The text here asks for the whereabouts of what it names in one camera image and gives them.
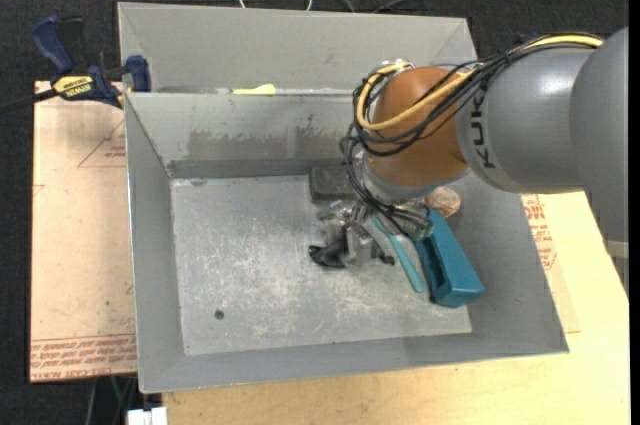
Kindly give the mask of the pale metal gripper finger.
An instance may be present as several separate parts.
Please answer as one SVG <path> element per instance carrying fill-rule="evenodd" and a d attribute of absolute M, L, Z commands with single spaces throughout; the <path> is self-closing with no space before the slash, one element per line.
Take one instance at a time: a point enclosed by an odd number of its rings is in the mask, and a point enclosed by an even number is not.
<path fill-rule="evenodd" d="M 353 219 L 352 209 L 326 210 L 319 214 L 322 230 L 327 239 L 338 239 Z"/>
<path fill-rule="evenodd" d="M 368 233 L 349 231 L 346 241 L 345 264 L 348 267 L 363 267 L 378 258 L 377 243 Z"/>

